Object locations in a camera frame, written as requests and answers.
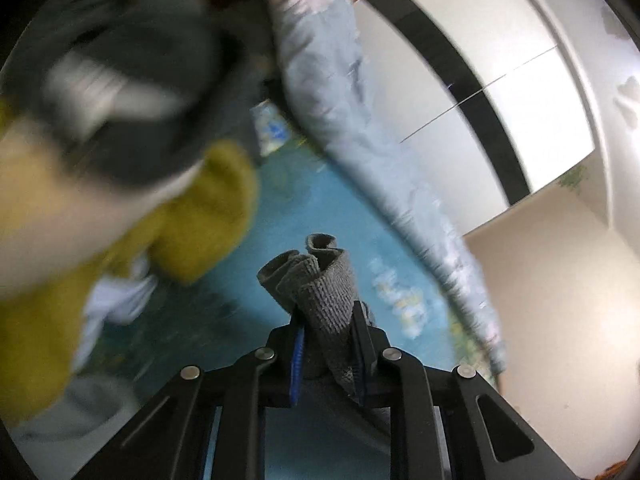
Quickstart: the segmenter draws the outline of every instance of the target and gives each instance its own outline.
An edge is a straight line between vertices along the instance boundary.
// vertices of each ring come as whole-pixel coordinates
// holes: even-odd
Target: yellow cloth
[[[127,274],[131,261],[147,250],[169,276],[184,284],[194,282],[240,243],[254,216],[256,198],[251,161],[234,142],[216,142],[183,195],[156,208],[77,269],[0,301],[4,423],[13,426],[27,420],[62,393],[80,340],[84,304],[103,273]]]
[[[42,124],[21,116],[0,130],[0,301],[105,252],[159,205],[182,195],[202,168],[143,189],[121,189],[68,167]]]

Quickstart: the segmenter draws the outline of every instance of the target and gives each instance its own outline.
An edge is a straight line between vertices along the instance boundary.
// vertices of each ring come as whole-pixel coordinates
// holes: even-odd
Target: light blue fabric
[[[506,366],[482,271],[412,154],[372,107],[351,0],[267,0],[287,103],[310,136],[372,201],[447,291],[488,351]],[[332,230],[325,230],[338,236]]]

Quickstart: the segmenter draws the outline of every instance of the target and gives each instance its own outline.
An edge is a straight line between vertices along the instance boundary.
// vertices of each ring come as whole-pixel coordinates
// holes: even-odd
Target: gray fabric
[[[180,173],[223,137],[259,158],[264,77],[206,0],[48,0],[2,78],[70,168],[123,186]]]
[[[40,480],[69,480],[139,409],[121,380],[75,377],[54,405],[9,433]]]
[[[265,78],[277,76],[271,19],[264,0],[236,0],[217,13],[216,22],[241,41]]]
[[[350,325],[358,299],[349,255],[325,234],[308,236],[306,250],[276,256],[260,269],[258,281],[285,310],[297,308],[305,316],[304,392],[338,425],[389,453],[388,410],[364,410],[349,398],[355,393]],[[368,309],[364,314],[372,324]]]
[[[351,0],[267,0],[287,103],[317,142],[442,284],[487,350],[506,366],[482,271],[440,210],[418,162],[372,106]]]

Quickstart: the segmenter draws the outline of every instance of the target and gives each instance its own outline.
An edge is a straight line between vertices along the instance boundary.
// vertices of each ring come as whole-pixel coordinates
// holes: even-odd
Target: white cloth
[[[144,309],[156,285],[158,279],[155,276],[147,276],[142,280],[103,276],[95,284],[84,306],[84,326],[72,363],[73,372],[80,371],[87,362],[104,322],[119,325],[131,323]]]

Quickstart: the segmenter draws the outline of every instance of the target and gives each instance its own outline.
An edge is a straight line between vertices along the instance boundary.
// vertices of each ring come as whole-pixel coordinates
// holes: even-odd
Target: metal screw
[[[182,370],[180,370],[180,377],[182,377],[185,381],[197,379],[199,376],[200,369],[197,366],[185,366]]]
[[[397,348],[385,348],[382,351],[382,357],[387,361],[398,361],[402,357],[402,352]]]
[[[473,379],[476,376],[476,369],[471,365],[460,365],[458,367],[458,375],[465,379]]]
[[[258,348],[255,351],[255,356],[260,359],[260,361],[268,361],[269,359],[273,359],[276,352],[274,352],[268,346],[263,346],[262,348]]]

